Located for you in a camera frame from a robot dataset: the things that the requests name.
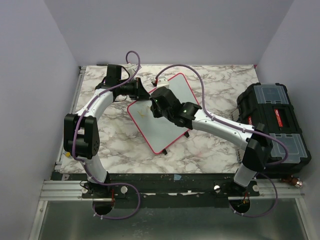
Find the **pink framed whiteboard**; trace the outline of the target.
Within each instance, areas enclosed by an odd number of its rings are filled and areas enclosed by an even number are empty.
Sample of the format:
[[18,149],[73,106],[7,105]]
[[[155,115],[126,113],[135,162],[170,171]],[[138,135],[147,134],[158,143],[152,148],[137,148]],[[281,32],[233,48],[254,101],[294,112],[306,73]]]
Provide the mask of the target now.
[[[168,83],[169,89],[180,102],[199,103],[183,73],[177,73],[169,78]],[[151,106],[150,100],[134,101],[127,107],[127,112],[152,152],[158,155],[179,138],[189,137],[189,129],[178,127],[165,117],[155,118]]]

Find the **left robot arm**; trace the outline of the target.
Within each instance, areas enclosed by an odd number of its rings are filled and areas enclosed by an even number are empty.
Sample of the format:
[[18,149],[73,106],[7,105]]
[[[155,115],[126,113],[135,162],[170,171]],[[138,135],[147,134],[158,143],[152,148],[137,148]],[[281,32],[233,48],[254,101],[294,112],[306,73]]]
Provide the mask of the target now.
[[111,185],[108,183],[108,172],[98,156],[98,121],[118,96],[128,96],[134,101],[150,98],[141,79],[136,77],[137,72],[117,64],[108,65],[106,76],[95,87],[89,102],[78,112],[64,117],[63,148],[81,163],[88,181],[95,183],[93,191],[101,198],[110,194]]

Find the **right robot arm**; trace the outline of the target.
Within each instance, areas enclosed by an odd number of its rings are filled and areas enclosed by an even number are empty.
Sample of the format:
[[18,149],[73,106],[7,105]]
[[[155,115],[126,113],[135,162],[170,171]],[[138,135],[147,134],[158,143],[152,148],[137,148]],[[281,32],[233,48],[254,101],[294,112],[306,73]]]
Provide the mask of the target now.
[[164,117],[177,127],[215,135],[244,151],[240,167],[230,183],[230,191],[241,196],[248,190],[250,181],[265,169],[273,148],[266,126],[238,123],[207,112],[192,102],[180,102],[174,93],[160,87],[150,95],[151,111],[155,118]]

